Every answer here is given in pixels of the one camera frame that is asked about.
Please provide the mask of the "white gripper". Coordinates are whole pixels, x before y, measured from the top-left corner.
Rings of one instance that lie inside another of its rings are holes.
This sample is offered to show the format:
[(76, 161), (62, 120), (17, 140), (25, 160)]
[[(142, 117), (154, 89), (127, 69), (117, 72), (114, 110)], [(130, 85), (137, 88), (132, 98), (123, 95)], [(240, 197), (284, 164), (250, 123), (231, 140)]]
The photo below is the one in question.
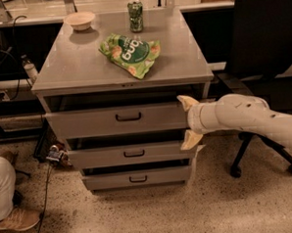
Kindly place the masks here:
[(188, 112), (187, 122), (192, 130), (186, 130), (181, 149), (191, 150), (203, 138), (202, 134), (210, 133), (219, 129), (219, 121), (216, 116), (216, 105), (199, 103), (195, 98), (178, 95), (177, 100), (183, 109)]

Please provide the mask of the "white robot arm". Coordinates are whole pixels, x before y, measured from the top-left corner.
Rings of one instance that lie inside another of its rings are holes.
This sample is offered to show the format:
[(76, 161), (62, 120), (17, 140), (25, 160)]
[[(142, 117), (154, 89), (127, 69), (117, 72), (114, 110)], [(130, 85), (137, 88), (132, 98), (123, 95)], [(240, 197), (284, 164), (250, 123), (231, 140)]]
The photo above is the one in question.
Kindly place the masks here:
[(252, 132), (292, 150), (292, 115), (272, 110), (256, 96), (229, 93), (217, 101), (201, 103), (193, 97), (178, 95), (187, 113), (182, 150), (191, 150), (204, 134), (218, 130)]

